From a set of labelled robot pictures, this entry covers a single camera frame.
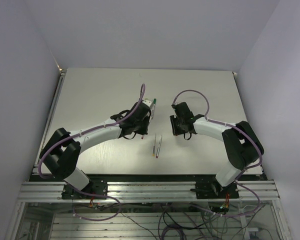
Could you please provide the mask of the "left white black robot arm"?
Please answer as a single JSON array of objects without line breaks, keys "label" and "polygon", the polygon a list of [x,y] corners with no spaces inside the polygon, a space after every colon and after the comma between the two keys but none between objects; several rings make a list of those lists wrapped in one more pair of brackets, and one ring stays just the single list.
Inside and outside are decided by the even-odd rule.
[{"label": "left white black robot arm", "polygon": [[147,135],[155,103],[152,100],[136,102],[132,109],[112,115],[98,126],[70,132],[57,129],[39,155],[53,178],[74,187],[75,194],[86,199],[92,194],[105,194],[106,188],[96,185],[82,170],[77,168],[80,154],[109,140],[128,136]]}]

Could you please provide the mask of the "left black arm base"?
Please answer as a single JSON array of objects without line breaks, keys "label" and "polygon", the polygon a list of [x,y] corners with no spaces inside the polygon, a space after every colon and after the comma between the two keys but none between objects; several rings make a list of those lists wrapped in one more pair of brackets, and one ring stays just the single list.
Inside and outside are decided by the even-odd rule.
[{"label": "left black arm base", "polygon": [[108,184],[101,179],[97,179],[94,182],[90,181],[82,190],[78,190],[70,184],[65,185],[61,193],[61,198],[63,200],[104,200],[107,193]]}]

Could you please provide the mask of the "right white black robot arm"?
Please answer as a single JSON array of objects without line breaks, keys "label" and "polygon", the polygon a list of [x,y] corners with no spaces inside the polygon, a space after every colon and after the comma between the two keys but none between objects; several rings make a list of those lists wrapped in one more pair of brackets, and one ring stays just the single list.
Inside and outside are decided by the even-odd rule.
[{"label": "right white black robot arm", "polygon": [[264,148],[248,122],[225,123],[203,114],[194,115],[186,102],[174,103],[171,107],[174,115],[169,118],[174,136],[205,135],[224,144],[227,162],[211,183],[210,192],[214,197],[223,197],[228,186],[263,156]]}]

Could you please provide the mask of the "dark green end white pen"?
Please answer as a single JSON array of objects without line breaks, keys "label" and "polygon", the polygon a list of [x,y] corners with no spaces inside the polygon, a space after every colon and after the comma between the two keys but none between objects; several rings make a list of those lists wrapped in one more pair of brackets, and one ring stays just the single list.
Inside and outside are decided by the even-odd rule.
[{"label": "dark green end white pen", "polygon": [[151,108],[151,120],[154,118],[154,114],[155,114],[155,109],[156,109],[156,104],[153,103],[152,108]]}]

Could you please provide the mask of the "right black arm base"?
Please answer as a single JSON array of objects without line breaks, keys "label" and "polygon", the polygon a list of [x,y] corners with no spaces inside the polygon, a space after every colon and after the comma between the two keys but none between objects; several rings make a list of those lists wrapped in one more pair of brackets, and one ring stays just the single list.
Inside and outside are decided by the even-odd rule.
[{"label": "right black arm base", "polygon": [[190,189],[196,194],[197,199],[238,199],[239,193],[235,183],[221,186],[216,180],[196,182],[194,188]]}]

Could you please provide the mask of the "yellow end white pen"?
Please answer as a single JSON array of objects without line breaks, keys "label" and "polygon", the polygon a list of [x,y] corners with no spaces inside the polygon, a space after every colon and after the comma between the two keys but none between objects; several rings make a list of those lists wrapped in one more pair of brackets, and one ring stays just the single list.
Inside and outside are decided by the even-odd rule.
[{"label": "yellow end white pen", "polygon": [[152,146],[152,156],[154,157],[156,154],[156,144],[157,144],[157,134],[154,135],[153,146]]}]

